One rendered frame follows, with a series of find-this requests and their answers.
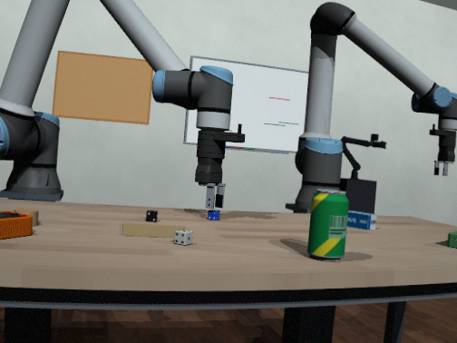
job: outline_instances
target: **green object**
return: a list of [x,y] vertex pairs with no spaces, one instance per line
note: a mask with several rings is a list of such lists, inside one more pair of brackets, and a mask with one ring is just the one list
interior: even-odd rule
[[316,191],[309,224],[308,253],[311,258],[338,261],[345,255],[348,211],[345,191]]
[[457,231],[449,232],[448,246],[451,248],[457,248]]

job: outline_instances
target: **wall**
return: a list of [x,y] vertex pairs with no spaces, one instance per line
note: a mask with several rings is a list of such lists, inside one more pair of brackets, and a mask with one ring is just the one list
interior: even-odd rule
[[[308,70],[309,20],[338,2],[440,85],[457,91],[457,12],[417,0],[135,0],[180,59],[191,55]],[[3,77],[30,0],[0,0]],[[52,111],[57,51],[141,58],[98,0],[72,0],[34,101]],[[345,37],[338,38],[331,134],[387,149],[350,147],[361,179],[377,180],[376,213],[457,226],[457,165],[433,176],[437,116],[414,113],[412,92]],[[61,119],[58,173],[63,201],[203,209],[195,146],[183,145],[185,111],[153,102],[150,125]],[[11,162],[0,162],[6,184]],[[301,177],[294,155],[227,151],[227,210],[287,211]],[[343,176],[350,175],[344,160]]]

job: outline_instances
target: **wooden block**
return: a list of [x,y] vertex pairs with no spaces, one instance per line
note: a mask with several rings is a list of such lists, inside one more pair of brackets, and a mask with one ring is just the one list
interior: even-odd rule
[[182,226],[157,225],[151,223],[123,223],[123,236],[142,236],[147,238],[174,239],[176,230],[186,230]]
[[143,59],[59,52],[53,114],[149,124],[152,75]]
[[30,236],[32,231],[32,216],[20,214],[19,217],[0,219],[0,240]]
[[38,226],[38,211],[37,210],[29,210],[28,208],[20,208],[15,210],[15,213],[26,214],[28,216],[32,216],[32,227]]

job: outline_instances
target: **blue die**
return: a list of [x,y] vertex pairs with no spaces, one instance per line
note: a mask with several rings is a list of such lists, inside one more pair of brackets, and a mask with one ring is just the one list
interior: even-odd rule
[[208,220],[220,220],[220,211],[208,211]]

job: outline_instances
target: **red line on whiteboard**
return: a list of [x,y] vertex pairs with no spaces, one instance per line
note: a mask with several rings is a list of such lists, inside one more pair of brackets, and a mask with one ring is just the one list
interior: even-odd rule
[[284,100],[284,101],[290,101],[290,99],[283,99],[281,97],[269,97],[270,99],[275,99],[275,100]]

